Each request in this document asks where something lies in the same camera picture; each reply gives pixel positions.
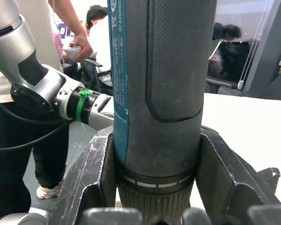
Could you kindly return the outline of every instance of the white sneaker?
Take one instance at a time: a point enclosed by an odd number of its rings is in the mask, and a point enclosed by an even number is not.
[[[62,179],[61,182],[59,182],[59,184],[53,189],[48,189],[48,188],[39,186],[37,189],[37,196],[40,199],[49,199],[54,196],[58,196],[63,183],[64,183],[64,179]]]

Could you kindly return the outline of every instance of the ribbed black base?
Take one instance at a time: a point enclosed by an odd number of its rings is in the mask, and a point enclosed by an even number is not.
[[[142,212],[145,224],[156,215],[179,219],[189,204],[193,182],[186,188],[167,195],[146,195],[118,183],[118,191],[123,207],[136,208]]]

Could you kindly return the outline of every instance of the black pants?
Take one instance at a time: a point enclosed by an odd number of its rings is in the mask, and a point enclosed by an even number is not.
[[[32,120],[56,120],[54,115],[38,117],[29,111],[7,103],[13,113]],[[31,125],[14,119],[0,109],[0,148],[31,142],[53,131],[59,125]],[[33,146],[35,174],[39,184],[52,189],[62,180],[68,150],[69,127]],[[31,147],[0,151],[0,218],[10,213],[28,212],[31,198],[23,182]]]

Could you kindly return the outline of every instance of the white shirt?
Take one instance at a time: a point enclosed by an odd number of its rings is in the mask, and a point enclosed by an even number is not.
[[[97,72],[105,72],[111,69],[111,49],[109,41],[108,16],[94,25],[89,32],[89,43],[93,48],[91,58],[95,58],[98,63],[103,65],[97,67]],[[99,79],[108,86],[112,86],[111,76],[100,76]]]
[[[17,0],[20,13],[24,16],[36,42],[37,59],[61,71],[60,61],[53,41],[48,0]],[[0,72],[0,102],[12,102],[11,84]]]

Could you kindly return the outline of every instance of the green ring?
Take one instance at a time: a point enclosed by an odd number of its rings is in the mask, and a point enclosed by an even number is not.
[[[78,105],[77,105],[77,110],[76,110],[76,119],[79,122],[81,122],[81,111],[82,111],[82,108],[83,108],[83,104],[91,93],[93,93],[92,90],[87,90],[87,91],[81,90],[79,92],[80,99],[79,99],[79,102],[78,102]]]

